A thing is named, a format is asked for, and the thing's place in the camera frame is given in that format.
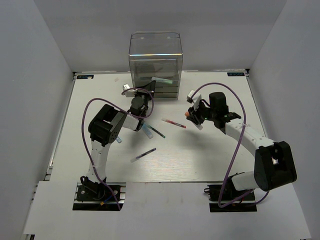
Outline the orange cap highlighter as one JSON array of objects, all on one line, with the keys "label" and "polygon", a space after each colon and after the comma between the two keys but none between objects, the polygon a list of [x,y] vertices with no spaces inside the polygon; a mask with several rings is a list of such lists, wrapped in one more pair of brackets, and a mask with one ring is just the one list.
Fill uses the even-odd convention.
[{"label": "orange cap highlighter", "polygon": [[186,119],[191,121],[200,131],[203,129],[202,123],[196,116],[195,112],[186,111],[184,115],[186,116]]}]

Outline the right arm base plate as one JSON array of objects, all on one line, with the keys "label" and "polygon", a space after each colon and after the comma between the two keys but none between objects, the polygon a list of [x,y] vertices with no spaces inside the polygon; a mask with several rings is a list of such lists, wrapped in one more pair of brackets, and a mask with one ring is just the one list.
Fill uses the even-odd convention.
[{"label": "right arm base plate", "polygon": [[[255,205],[256,198],[252,191],[246,196],[239,198],[238,200],[232,202],[228,206],[219,207],[218,200],[221,191],[221,184],[209,184],[204,188],[203,192],[208,196],[209,200],[209,210],[211,213],[246,213],[246,212],[256,212],[257,207]],[[242,190],[237,192],[232,189],[225,187],[223,195],[221,198],[221,205],[225,205],[231,202],[233,199],[245,194],[247,190]]]}]

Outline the blue cap highlighter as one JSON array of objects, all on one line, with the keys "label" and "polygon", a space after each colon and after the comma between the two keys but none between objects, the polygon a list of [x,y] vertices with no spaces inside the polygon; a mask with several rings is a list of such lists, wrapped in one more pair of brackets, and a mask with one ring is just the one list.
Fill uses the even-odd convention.
[{"label": "blue cap highlighter", "polygon": [[144,123],[142,125],[142,128],[143,132],[146,134],[146,136],[149,138],[149,139],[152,139],[154,136],[153,134],[151,133],[151,131],[149,130],[149,128],[147,127],[147,125]]}]

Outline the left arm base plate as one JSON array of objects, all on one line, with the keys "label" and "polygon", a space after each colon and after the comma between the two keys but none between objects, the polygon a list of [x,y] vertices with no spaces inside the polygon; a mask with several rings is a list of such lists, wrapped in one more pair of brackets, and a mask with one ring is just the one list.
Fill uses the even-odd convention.
[{"label": "left arm base plate", "polygon": [[102,186],[102,193],[95,194],[91,190],[85,188],[80,182],[78,182],[75,191],[72,210],[98,212],[120,211],[125,203],[126,183],[113,182],[108,183],[108,185],[113,190],[113,193],[117,198],[120,208],[118,207],[111,191],[104,185]]}]

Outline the green cap highlighter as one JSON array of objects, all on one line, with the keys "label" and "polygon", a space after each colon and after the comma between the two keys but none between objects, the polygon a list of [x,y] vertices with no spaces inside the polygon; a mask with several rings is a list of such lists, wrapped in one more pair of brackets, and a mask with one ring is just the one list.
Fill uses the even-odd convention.
[{"label": "green cap highlighter", "polygon": [[159,78],[159,77],[152,77],[151,80],[156,81],[157,83],[163,83],[163,84],[169,84],[169,85],[172,85],[174,83],[173,80]]}]

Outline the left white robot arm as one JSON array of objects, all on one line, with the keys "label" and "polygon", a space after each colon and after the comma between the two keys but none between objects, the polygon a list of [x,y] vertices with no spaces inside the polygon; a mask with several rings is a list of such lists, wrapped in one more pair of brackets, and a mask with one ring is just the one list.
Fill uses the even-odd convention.
[{"label": "left white robot arm", "polygon": [[[111,144],[116,140],[121,129],[138,132],[143,127],[145,119],[151,116],[154,109],[152,105],[149,110],[148,104],[154,102],[155,90],[155,80],[133,88],[124,85],[121,94],[132,97],[128,111],[103,98],[93,98],[87,103],[82,115],[81,134],[90,164],[87,174],[82,176],[80,181],[94,199],[99,200],[106,193],[106,163]],[[105,105],[88,125],[91,140],[91,149],[89,149],[85,139],[84,123],[87,110],[94,101],[103,101]]]}]

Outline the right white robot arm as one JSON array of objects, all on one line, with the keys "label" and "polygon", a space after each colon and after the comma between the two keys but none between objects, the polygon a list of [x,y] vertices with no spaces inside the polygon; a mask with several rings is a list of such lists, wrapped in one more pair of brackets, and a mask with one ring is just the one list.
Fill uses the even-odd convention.
[{"label": "right white robot arm", "polygon": [[187,101],[192,104],[185,116],[199,130],[204,121],[213,122],[214,126],[225,135],[238,141],[254,157],[254,169],[236,173],[226,178],[222,185],[223,192],[236,200],[246,190],[260,189],[264,192],[293,183],[297,172],[290,145],[276,142],[262,136],[235,112],[230,112],[226,96],[222,92],[209,95],[209,105],[200,93],[191,90]]}]

